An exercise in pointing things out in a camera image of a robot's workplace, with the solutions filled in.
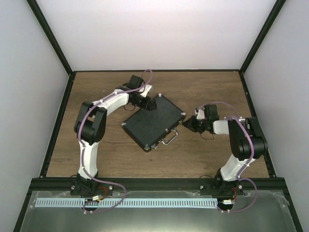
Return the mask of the black poker set case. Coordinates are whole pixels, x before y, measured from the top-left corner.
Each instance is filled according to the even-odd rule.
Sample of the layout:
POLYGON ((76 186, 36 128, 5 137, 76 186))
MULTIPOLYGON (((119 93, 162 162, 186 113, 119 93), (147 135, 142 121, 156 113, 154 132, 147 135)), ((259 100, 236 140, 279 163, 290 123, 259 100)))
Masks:
POLYGON ((186 113, 164 95, 159 93, 154 99, 156 109, 139 109, 121 123, 127 135, 146 153, 156 149, 161 139, 170 139, 174 135, 171 131, 186 117, 186 113))

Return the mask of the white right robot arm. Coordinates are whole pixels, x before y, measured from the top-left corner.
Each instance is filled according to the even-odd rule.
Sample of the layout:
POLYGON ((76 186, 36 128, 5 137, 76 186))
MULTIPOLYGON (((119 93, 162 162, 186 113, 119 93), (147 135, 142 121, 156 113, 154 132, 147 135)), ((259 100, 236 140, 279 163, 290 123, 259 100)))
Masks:
POLYGON ((202 134, 228 135, 231 156, 214 177, 214 189, 221 195, 227 194, 251 163, 268 151, 268 143, 258 118, 242 118, 238 115, 220 119, 216 102, 195 108, 195 114, 183 125, 190 131, 202 134))

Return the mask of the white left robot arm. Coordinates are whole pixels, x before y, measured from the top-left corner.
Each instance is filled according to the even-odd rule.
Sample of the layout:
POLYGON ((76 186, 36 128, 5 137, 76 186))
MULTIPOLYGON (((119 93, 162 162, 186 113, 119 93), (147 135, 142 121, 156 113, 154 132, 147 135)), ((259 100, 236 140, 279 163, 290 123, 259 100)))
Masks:
POLYGON ((96 101, 85 101, 79 110, 74 131, 80 146, 80 167, 76 175, 76 186, 87 195, 98 191, 97 152, 102 140, 107 117, 120 107, 132 104, 151 111, 155 100, 148 96, 153 86, 151 78, 146 82, 133 75, 129 82, 120 85, 112 93, 96 101))

